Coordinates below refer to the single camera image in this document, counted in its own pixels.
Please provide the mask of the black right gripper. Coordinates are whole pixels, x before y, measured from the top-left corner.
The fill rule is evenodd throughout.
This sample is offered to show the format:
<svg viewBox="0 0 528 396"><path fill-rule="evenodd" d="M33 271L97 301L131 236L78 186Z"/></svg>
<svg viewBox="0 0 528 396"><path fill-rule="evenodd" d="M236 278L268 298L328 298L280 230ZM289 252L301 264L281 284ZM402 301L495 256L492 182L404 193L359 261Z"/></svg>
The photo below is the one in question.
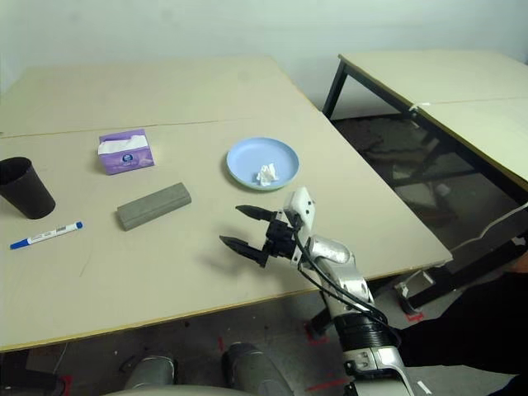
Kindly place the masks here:
<svg viewBox="0 0 528 396"><path fill-rule="evenodd" d="M282 211L270 211L253 205L237 205L236 210L255 220L269 223L263 250L251 247L247 242L234 237L219 236L219 239L238 255L254 261L260 267L266 266L266 254L273 257L292 258L296 243L294 229L289 226Z"/></svg>

